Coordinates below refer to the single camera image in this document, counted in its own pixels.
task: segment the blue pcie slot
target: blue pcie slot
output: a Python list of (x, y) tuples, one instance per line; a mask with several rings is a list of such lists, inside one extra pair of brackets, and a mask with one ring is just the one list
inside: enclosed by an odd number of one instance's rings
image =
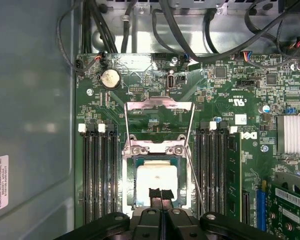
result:
[(256, 191), (256, 227), (266, 231), (266, 193), (260, 189)]

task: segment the black cable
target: black cable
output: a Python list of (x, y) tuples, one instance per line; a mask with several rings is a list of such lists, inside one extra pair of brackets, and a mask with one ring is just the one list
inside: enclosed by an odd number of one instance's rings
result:
[(199, 57), (197, 56), (190, 46), (188, 45), (187, 41), (185, 40), (183, 34), (181, 33), (176, 20), (172, 14), (172, 11), (170, 9), (169, 3), (166, 0), (159, 0), (161, 9), (163, 11), (163, 14), (165, 16), (165, 19), (167, 20), (169, 27), (172, 31), (172, 34), (174, 35), (175, 39), (177, 42), (180, 44), (180, 46), (183, 48), (183, 50), (196, 62), (202, 63), (202, 62), (208, 62), (208, 61), (217, 61), (223, 58), (228, 57), (229, 55), (236, 54), (251, 44), (253, 44), (255, 41), (257, 41), (264, 33), (268, 32), (272, 27), (274, 27), (276, 24), (278, 24), (281, 20), (285, 19), (288, 15), (287, 12), (282, 13), (280, 16), (278, 16), (276, 19), (274, 19), (271, 23), (269, 23), (267, 26), (265, 26), (260, 32), (258, 32), (255, 36), (250, 38), (249, 40), (245, 41), (244, 43), (240, 44), (239, 46), (228, 50), (226, 52), (220, 53), (220, 54), (215, 54), (211, 56), (206, 56), (206, 57)]
[(98, 31), (99, 31), (100, 37), (101, 37), (101, 39), (103, 41), (105, 50), (108, 53), (113, 53), (114, 50), (110, 47), (110, 43), (108, 41), (108, 37), (107, 37), (104, 29), (102, 28), (102, 26), (100, 24), (100, 21), (99, 21), (99, 19), (97, 17), (97, 14), (96, 14), (95, 8), (98, 8), (98, 6), (96, 5), (95, 0), (88, 0), (88, 2), (89, 2), (89, 6), (90, 6), (90, 14), (91, 14), (91, 16), (93, 17), (93, 19), (95, 21), (96, 27), (98, 28)]
[(82, 6), (81, 53), (92, 53), (91, 47), (91, 15), (87, 1)]
[(87, 15), (87, 2), (82, 3), (82, 28), (81, 28), (81, 48), (80, 53), (86, 54), (86, 15)]
[(206, 11), (204, 18), (203, 18), (205, 40), (206, 40), (206, 43), (208, 44), (209, 48), (211, 49), (211, 51), (214, 54), (218, 54), (219, 52), (215, 48), (215, 46), (211, 40), (211, 37), (210, 37), (210, 23), (215, 18), (216, 13), (217, 13), (216, 8), (208, 8), (208, 10)]
[[(125, 10), (125, 14), (127, 16), (130, 16), (132, 9), (136, 5), (138, 0), (131, 0), (129, 3), (128, 7)], [(130, 22), (129, 21), (124, 21), (123, 22), (123, 39), (122, 39), (122, 44), (121, 44), (121, 53), (125, 54), (127, 52), (127, 47), (128, 47), (128, 39), (129, 39), (129, 29), (130, 29)]]
[(86, 16), (85, 16), (85, 49), (86, 53), (92, 53), (92, 42), (91, 42), (91, 14), (89, 5), (86, 4)]
[(155, 37), (155, 39), (157, 40), (157, 42), (164, 47), (165, 49), (167, 49), (168, 51), (174, 53), (174, 54), (178, 54), (178, 55), (183, 55), (183, 52), (180, 52), (178, 50), (175, 50), (171, 47), (169, 47), (163, 40), (162, 38), (159, 36), (158, 31), (157, 31), (157, 13), (162, 13), (162, 10), (160, 9), (154, 9), (152, 11), (152, 31), (153, 31), (153, 35)]
[(264, 66), (264, 65), (261, 65), (261, 64), (256, 63), (256, 62), (251, 62), (250, 60), (248, 61), (249, 64), (251, 64), (251, 65), (253, 65), (255, 67), (258, 67), (258, 68), (262, 68), (262, 69), (272, 69), (272, 68), (281, 67), (281, 66), (283, 66), (283, 65), (291, 62), (292, 60), (300, 60), (300, 56), (297, 56), (297, 54), (300, 53), (300, 46), (297, 48), (297, 50), (292, 55), (287, 55), (284, 52), (282, 52), (282, 50), (280, 48), (280, 45), (279, 45), (282, 27), (283, 27), (283, 20), (280, 22), (278, 30), (277, 30), (277, 34), (276, 34), (276, 46), (277, 46), (277, 49), (279, 50), (279, 53), (282, 56), (284, 56), (284, 57), (286, 57), (288, 59), (285, 60), (285, 61), (283, 61), (283, 62), (280, 62), (278, 64), (269, 65), (269, 66)]
[[(249, 29), (250, 32), (252, 32), (253, 34), (257, 34), (258, 32), (260, 32), (261, 30), (252, 23), (251, 18), (250, 18), (250, 10), (255, 8), (257, 6), (257, 4), (264, 2), (265, 0), (255, 0), (252, 3), (252, 7), (250, 6), (250, 9), (247, 10), (245, 12), (244, 15), (244, 23), (246, 25), (246, 27)], [(276, 37), (274, 37), (273, 35), (271, 35), (270, 33), (265, 33), (262, 35), (262, 38), (268, 39), (270, 41), (272, 41), (275, 45), (277, 45), (277, 39)]]
[(57, 42), (58, 42), (58, 46), (60, 48), (60, 51), (62, 53), (62, 56), (65, 60), (65, 62), (75, 71), (79, 72), (79, 73), (83, 73), (87, 70), (89, 70), (93, 64), (95, 64), (95, 62), (97, 61), (96, 58), (94, 58), (91, 62), (89, 62), (87, 64), (87, 66), (85, 68), (77, 68), (76, 66), (74, 66), (72, 64), (72, 62), (70, 61), (70, 59), (68, 58), (68, 55), (66, 53), (66, 50), (65, 50), (65, 47), (64, 47), (64, 44), (62, 42), (62, 38), (61, 38), (61, 22), (62, 20), (65, 18), (66, 15), (68, 15), (69, 13), (72, 12), (72, 10), (76, 9), (77, 7), (80, 6), (80, 4), (83, 2), (84, 0), (78, 0), (78, 1), (75, 1), (73, 3), (73, 5), (71, 6), (71, 8), (69, 10), (67, 10), (63, 15), (61, 15), (61, 17), (59, 17), (59, 19), (57, 20), (56, 22), (56, 38), (57, 38)]
[(99, 20), (100, 24), (101, 24), (101, 27), (108, 39), (108, 42), (109, 42), (109, 45), (110, 45), (110, 48), (112, 49), (112, 52), (117, 54), (118, 53), (118, 50), (117, 50), (117, 47), (116, 47), (116, 44), (115, 44), (115, 41), (114, 41), (114, 38), (110, 32), (110, 29), (104, 19), (104, 17), (102, 16), (102, 13), (96, 3), (95, 0), (90, 0), (90, 5), (91, 5), (91, 8), (93, 9), (97, 19)]

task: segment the chip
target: chip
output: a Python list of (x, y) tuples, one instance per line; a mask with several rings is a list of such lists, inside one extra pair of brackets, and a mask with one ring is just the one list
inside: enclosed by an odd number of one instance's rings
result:
[(266, 75), (266, 84), (267, 85), (276, 85), (277, 84), (277, 75), (276, 74), (267, 74)]
[(198, 96), (198, 97), (197, 97), (197, 101), (198, 101), (199, 103), (203, 103), (203, 102), (205, 101), (205, 97), (204, 97), (204, 96)]
[(225, 79), (227, 76), (227, 69), (225, 67), (216, 67), (214, 75), (217, 79)]

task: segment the motherboard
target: motherboard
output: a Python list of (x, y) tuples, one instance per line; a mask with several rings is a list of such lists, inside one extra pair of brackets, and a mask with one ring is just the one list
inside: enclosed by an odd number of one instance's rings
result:
[[(80, 54), (77, 67), (97, 54)], [(265, 66), (280, 55), (252, 55)], [(75, 89), (75, 226), (150, 206), (218, 212), (300, 239), (300, 70), (239, 55), (105, 54)]]

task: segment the aluminum heatsink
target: aluminum heatsink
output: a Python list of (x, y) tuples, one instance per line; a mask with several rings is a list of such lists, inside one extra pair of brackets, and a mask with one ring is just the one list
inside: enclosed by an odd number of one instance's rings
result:
[(300, 115), (277, 117), (277, 151), (300, 154)]

